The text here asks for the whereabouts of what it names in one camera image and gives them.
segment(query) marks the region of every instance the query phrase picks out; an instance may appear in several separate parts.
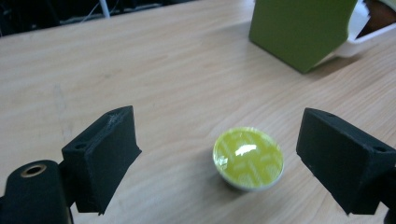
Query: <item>light wood tabletop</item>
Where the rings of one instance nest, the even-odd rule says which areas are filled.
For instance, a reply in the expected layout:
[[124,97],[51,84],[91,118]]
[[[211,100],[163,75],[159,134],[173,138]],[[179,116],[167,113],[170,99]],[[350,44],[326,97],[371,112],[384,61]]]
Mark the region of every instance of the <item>light wood tabletop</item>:
[[[396,38],[301,75],[252,44],[253,0],[202,0],[0,38],[0,192],[7,176],[61,148],[109,110],[134,106],[142,154],[105,214],[76,223],[382,223],[347,216],[296,154],[306,107],[396,146]],[[219,135],[255,127],[285,158],[261,192],[229,187]]]

